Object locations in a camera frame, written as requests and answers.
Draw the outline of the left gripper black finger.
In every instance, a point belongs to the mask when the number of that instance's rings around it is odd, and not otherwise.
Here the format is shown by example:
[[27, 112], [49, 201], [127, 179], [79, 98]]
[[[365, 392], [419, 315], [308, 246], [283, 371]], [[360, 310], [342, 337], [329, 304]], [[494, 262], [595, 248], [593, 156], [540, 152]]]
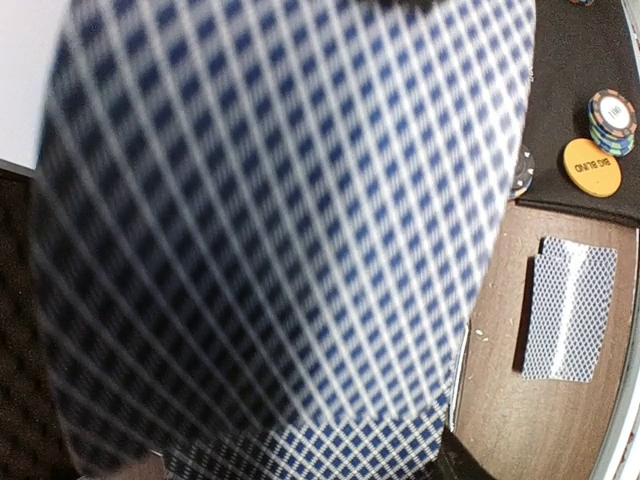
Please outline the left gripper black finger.
[[429, 478], [434, 480], [494, 480], [463, 443], [449, 429], [444, 429], [436, 459], [429, 464]]

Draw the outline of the dealt card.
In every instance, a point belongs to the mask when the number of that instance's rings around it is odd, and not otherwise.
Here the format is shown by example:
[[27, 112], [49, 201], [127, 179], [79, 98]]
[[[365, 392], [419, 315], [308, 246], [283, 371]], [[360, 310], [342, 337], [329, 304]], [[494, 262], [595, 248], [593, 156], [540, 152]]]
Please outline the dealt card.
[[578, 263], [593, 263], [605, 272], [615, 274], [617, 268], [618, 251], [610, 247], [591, 246], [547, 236], [541, 240], [542, 255], [555, 258], [569, 259]]
[[539, 254], [522, 375], [589, 383], [600, 357], [615, 274], [593, 263]]

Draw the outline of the black 100 poker chip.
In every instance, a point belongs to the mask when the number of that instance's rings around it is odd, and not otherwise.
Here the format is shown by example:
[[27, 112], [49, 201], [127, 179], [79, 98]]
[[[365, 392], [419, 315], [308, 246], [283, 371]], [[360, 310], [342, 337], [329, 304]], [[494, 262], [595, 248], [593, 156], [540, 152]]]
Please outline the black 100 poker chip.
[[531, 150], [522, 145], [514, 170], [509, 199], [514, 200], [523, 195], [531, 186], [534, 178], [535, 159]]

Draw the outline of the blue playing card deck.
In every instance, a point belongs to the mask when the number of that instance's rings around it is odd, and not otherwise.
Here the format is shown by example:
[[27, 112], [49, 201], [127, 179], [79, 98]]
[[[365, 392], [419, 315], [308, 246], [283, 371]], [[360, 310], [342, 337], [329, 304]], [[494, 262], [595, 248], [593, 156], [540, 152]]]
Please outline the blue playing card deck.
[[73, 1], [34, 186], [78, 469], [414, 479], [530, 90], [532, 1]]

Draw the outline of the orange big blind button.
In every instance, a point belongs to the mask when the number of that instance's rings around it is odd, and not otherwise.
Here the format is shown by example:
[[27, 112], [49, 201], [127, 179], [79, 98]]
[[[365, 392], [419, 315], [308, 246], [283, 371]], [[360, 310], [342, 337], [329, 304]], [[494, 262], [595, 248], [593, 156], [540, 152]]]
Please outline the orange big blind button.
[[563, 165], [571, 181], [590, 196], [607, 198], [621, 186], [622, 172], [618, 161], [592, 140], [577, 138], [570, 141], [564, 148]]

